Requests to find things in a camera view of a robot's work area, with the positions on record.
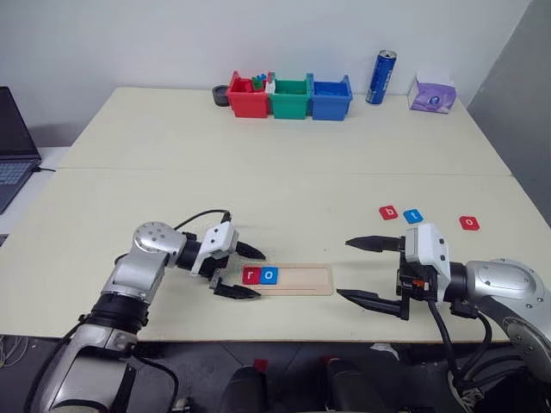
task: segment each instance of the green bin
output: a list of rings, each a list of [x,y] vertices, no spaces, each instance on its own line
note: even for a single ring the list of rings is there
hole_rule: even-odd
[[[277,119],[305,119],[312,99],[312,73],[304,80],[278,80],[272,74],[272,82],[266,85],[269,103]]]

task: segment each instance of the tissue box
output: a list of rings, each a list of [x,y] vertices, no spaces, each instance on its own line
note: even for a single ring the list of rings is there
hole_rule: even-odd
[[[447,114],[455,97],[455,84],[448,77],[418,73],[407,100],[410,109]]]

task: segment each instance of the blue can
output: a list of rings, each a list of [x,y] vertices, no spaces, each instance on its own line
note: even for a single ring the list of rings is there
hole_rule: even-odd
[[[368,96],[365,98],[366,102],[373,105],[380,105],[382,103],[382,99],[385,97],[385,92],[387,91],[390,75],[393,74],[395,63],[395,52],[392,50],[381,50],[379,52],[379,56],[377,56],[377,61],[375,62],[371,84],[369,85]]]

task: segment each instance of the laptop keyboard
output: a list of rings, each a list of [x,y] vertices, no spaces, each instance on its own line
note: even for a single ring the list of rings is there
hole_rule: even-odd
[[[15,185],[31,165],[23,163],[0,163],[0,185]]]

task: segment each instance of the laptop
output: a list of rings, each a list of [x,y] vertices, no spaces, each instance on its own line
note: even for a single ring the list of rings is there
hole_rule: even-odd
[[[9,89],[0,86],[0,214],[40,164],[40,154]]]

